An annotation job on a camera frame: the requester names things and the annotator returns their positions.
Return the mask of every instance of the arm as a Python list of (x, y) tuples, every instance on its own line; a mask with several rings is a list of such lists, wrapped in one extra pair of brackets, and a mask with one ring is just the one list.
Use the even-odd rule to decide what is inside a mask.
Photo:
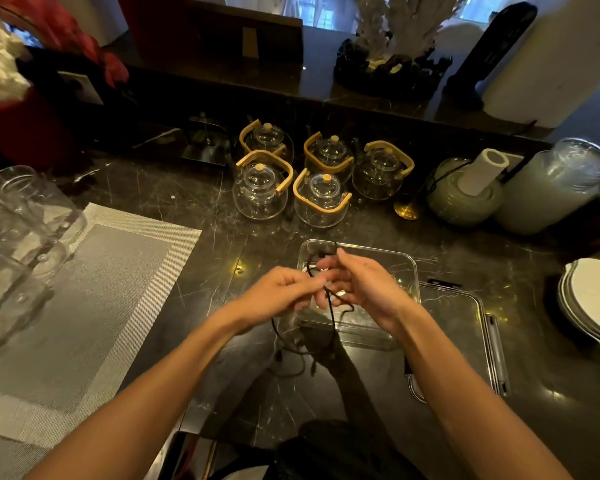
[[(493, 393), (427, 311), (382, 266), (338, 250), (318, 263), (340, 269), (332, 290), (364, 307), (404, 348), (423, 395), (455, 451), (479, 480), (571, 480), (567, 470)], [(323, 293), (317, 298), (326, 306)]]
[(142, 479), (184, 411), (200, 375), (236, 334), (310, 303), (328, 273), (275, 268), (209, 317), (167, 357), (81, 423), (25, 480)]

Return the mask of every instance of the white cardboard tube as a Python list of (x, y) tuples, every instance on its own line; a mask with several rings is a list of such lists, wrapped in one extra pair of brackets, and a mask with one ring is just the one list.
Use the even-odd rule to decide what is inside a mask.
[(503, 153), (485, 148), (471, 165), (467, 165), (458, 179), (458, 188), (467, 195), (476, 196), (509, 166), (509, 159)]

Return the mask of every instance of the rectangular glass food container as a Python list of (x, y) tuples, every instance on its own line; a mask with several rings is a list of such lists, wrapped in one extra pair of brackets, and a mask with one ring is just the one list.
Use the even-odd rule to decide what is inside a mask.
[[(410, 297), (420, 302), (416, 263), (411, 256), (405, 253), (344, 244), (342, 242), (310, 239), (305, 241), (300, 248), (297, 268), (306, 272), (307, 266), (314, 267), (323, 257), (336, 254), (337, 248), (343, 248), (350, 254), (375, 259), (384, 266)], [(310, 309), (312, 313), (301, 314), (298, 317), (304, 325), (321, 328), (332, 327), (331, 314), (328, 309), (322, 310), (316, 306), (315, 302), (312, 302)], [(333, 309), (336, 330), (340, 341), (344, 345), (386, 351), (397, 348), (397, 343), (393, 337), (378, 327), (362, 307), (354, 305), (354, 311), (343, 314), (345, 310), (350, 309), (349, 305), (341, 305)]]

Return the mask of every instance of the forearm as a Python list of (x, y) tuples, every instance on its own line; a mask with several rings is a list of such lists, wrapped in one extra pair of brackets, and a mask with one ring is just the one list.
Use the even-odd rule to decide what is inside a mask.
[(423, 395), (478, 479), (571, 478), (428, 314), (405, 315), (402, 322), (400, 343)]
[(68, 435), (25, 480), (142, 479), (200, 375), (236, 332), (220, 309), (158, 364)]

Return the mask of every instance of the red flower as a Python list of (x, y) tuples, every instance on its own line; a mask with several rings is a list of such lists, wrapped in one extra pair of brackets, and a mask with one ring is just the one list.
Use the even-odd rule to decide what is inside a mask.
[(105, 81), (112, 88), (116, 88), (116, 82), (128, 81), (129, 72), (120, 59), (103, 52), (57, 0), (0, 0), (0, 7), (30, 20), (45, 36), (45, 42), (56, 50), (80, 48), (85, 57), (104, 67)]

